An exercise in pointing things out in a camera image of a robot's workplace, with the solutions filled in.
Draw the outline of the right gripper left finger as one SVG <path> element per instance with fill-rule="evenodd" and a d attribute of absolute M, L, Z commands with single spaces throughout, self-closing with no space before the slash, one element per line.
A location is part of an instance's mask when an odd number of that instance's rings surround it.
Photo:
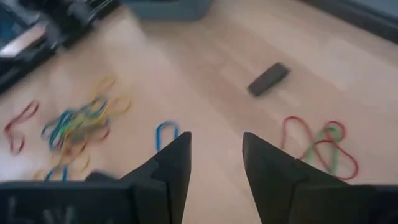
<path fill-rule="evenodd" d="M 191 174 L 192 135 L 177 139 L 120 179 L 1 184 L 1 223 L 181 223 Z"/>

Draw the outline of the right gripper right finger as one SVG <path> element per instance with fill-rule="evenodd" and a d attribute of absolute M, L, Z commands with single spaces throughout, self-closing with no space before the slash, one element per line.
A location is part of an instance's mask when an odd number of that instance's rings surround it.
<path fill-rule="evenodd" d="M 350 185 L 253 133 L 243 161 L 262 223 L 397 223 L 396 185 Z"/>

